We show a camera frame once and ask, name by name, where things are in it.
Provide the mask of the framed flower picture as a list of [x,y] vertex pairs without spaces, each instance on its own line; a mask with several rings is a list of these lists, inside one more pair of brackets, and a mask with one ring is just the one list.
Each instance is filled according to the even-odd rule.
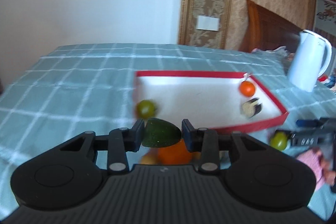
[[331,0],[316,0],[314,28],[335,36],[336,4]]

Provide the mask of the brown longan fruit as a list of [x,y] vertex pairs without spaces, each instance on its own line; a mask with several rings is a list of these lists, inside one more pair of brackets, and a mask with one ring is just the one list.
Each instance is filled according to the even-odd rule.
[[143,165],[157,165],[159,161],[155,153],[146,153],[142,156],[139,163]]
[[201,153],[200,152],[194,152],[193,153],[193,159],[194,160],[199,160],[201,158]]

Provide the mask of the green avocado-like fruit end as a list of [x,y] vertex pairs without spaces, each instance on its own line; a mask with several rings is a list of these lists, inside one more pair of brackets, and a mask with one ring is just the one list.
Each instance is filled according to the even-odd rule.
[[177,144],[181,139],[182,132],[177,126],[159,118],[150,118],[145,126],[142,145],[163,148]]

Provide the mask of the green plaid bedsheet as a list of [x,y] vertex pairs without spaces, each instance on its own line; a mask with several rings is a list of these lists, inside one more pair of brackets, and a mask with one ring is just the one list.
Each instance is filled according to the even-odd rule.
[[1,95],[2,218],[17,208],[10,189],[17,166],[84,131],[105,135],[133,124],[134,75],[147,70],[253,73],[289,111],[289,130],[299,119],[335,117],[335,94],[320,84],[311,93],[298,90],[274,54],[173,44],[61,46]]

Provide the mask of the green tomato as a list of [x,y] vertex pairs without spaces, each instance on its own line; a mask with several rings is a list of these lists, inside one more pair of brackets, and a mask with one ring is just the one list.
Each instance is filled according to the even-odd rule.
[[157,114],[157,104],[153,100],[142,100],[135,107],[138,118],[149,119]]
[[288,135],[284,131],[276,131],[269,141],[269,145],[279,151],[284,151],[287,144]]

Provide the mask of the large orange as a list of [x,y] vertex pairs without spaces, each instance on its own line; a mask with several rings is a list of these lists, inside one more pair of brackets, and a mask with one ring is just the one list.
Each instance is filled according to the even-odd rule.
[[158,161],[163,165],[184,165],[193,159],[183,139],[169,147],[162,147],[157,152]]

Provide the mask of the small orange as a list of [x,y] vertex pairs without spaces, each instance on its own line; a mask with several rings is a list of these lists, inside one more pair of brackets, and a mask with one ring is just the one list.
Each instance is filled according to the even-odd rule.
[[256,92],[256,87],[250,81],[243,81],[239,86],[239,91],[245,97],[252,97]]

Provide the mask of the wooden headboard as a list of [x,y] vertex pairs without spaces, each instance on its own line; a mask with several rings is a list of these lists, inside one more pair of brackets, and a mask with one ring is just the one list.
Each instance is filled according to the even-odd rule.
[[242,52],[275,50],[280,46],[294,53],[299,45],[301,28],[274,12],[247,0],[248,28],[239,47]]

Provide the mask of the red shallow cardboard tray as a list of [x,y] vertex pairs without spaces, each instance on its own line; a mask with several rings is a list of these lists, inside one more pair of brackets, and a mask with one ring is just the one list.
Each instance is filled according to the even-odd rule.
[[[261,105],[251,118],[242,111],[249,100],[239,91],[244,80],[254,84],[254,98]],[[156,117],[177,127],[188,119],[195,128],[212,128],[221,134],[249,133],[280,126],[289,114],[264,84],[244,72],[137,71],[134,86],[134,103],[152,100]]]

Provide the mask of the white wall switch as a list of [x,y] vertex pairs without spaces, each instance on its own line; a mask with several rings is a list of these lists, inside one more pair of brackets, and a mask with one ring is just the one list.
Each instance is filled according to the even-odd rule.
[[198,15],[196,29],[205,31],[218,31],[219,23],[220,23],[219,18]]

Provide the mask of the short dark eggplant chunk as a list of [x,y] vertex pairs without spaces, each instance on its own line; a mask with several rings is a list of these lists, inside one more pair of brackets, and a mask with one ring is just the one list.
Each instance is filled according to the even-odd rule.
[[247,118],[252,118],[262,111],[263,105],[258,98],[252,98],[247,102],[244,102],[241,106],[242,113]]

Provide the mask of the white electric kettle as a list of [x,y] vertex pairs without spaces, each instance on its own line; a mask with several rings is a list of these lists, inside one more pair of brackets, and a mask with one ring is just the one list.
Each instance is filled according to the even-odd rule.
[[332,56],[331,43],[321,35],[303,30],[299,33],[299,46],[288,69],[289,82],[299,89],[312,92]]

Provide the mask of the pink towel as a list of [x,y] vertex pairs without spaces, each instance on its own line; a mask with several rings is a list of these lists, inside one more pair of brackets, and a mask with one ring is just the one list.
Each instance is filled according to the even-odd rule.
[[306,164],[314,173],[316,179],[315,192],[324,185],[335,185],[335,171],[330,169],[330,162],[325,159],[319,148],[309,149],[296,157]]

